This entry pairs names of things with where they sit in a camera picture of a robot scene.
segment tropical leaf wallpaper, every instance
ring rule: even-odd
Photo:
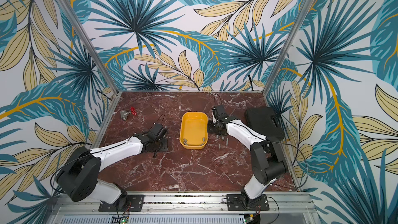
[[[112,97],[54,0],[1,0],[0,215],[43,223],[50,177],[94,142]],[[81,22],[88,0],[71,0]]]
[[[266,100],[323,223],[398,223],[398,0],[320,1]]]
[[[397,2],[314,0],[267,95],[325,223],[397,222]],[[303,0],[68,3],[120,90],[244,91],[268,81]],[[43,223],[51,175],[113,93],[54,0],[0,4],[0,211]]]

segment yellow bin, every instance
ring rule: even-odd
[[[207,115],[204,112],[186,112],[182,116],[180,143],[186,149],[199,150],[205,147],[207,144]]]

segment metal vent grille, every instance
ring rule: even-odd
[[[111,215],[64,215],[60,224],[101,224],[111,223]],[[140,224],[241,224],[241,215],[202,215],[202,214],[148,214],[130,215],[128,223]]]

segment red marble tabletop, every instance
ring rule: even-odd
[[[215,93],[205,92],[123,92],[101,146],[122,141],[135,132],[148,130],[161,114],[169,130],[169,150],[142,153],[114,163],[99,173],[99,179],[117,183],[126,191],[240,191],[251,176],[250,151],[231,136],[225,140],[209,135],[201,150],[188,150],[179,142],[182,115],[204,112],[211,117]],[[246,124],[247,107],[265,106],[261,93],[219,93],[226,112]],[[119,111],[135,107],[137,116],[120,119]],[[277,184],[293,187],[289,173]],[[270,186],[267,191],[291,191]]]

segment black cable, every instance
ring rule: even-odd
[[[216,105],[216,95],[218,95],[218,97],[220,98],[220,104],[222,103],[221,96],[220,96],[218,93],[216,93],[216,94],[214,95],[213,106]]]
[[[307,176],[305,177],[304,183],[303,183],[302,185],[298,186],[298,187],[286,187],[286,186],[282,186],[282,185],[279,185],[279,184],[276,184],[276,183],[272,183],[272,185],[276,185],[276,186],[279,186],[279,187],[282,187],[282,188],[285,188],[285,189],[300,189],[302,186],[304,186],[304,184],[305,184],[305,183],[307,182],[307,180],[308,180],[308,164],[307,164],[307,160],[305,159],[304,154],[301,152],[301,150],[300,150],[298,147],[296,147],[296,146],[294,146],[294,145],[292,145],[292,144],[288,144],[288,143],[272,142],[272,141],[269,141],[269,140],[266,140],[266,139],[262,139],[262,138],[260,138],[260,137],[258,137],[258,136],[256,136],[256,135],[254,135],[254,134],[249,130],[249,128],[247,128],[247,127],[245,127],[245,126],[242,126],[242,125],[239,125],[239,126],[245,128],[246,130],[248,130],[248,131],[250,132],[251,135],[253,135],[253,136],[255,136],[255,137],[261,139],[262,141],[270,142],[270,143],[273,143],[273,144],[284,144],[284,145],[289,145],[289,146],[293,146],[294,148],[296,148],[296,149],[301,153],[302,157],[304,158],[304,162],[305,162],[305,165],[306,165],[306,168],[307,168]]]
[[[274,200],[274,202],[276,203],[276,206],[278,207],[278,215],[276,216],[275,220],[273,220],[273,221],[267,223],[267,224],[271,224],[271,223],[273,223],[274,221],[276,221],[276,219],[279,217],[279,214],[280,214],[281,212],[279,211],[279,205],[278,205],[278,203],[275,201],[275,199],[272,198],[272,197],[269,197],[269,196],[267,196],[267,198],[271,198],[272,200]]]
[[[159,120],[160,120],[160,118],[161,118],[162,116],[163,116],[163,118],[162,118],[162,122],[160,122],[160,123],[163,123],[163,121],[164,121],[164,116],[165,116],[165,115],[164,115],[164,113],[162,113],[162,115],[158,117],[158,120],[157,120],[155,123],[158,123],[158,122],[159,122]]]

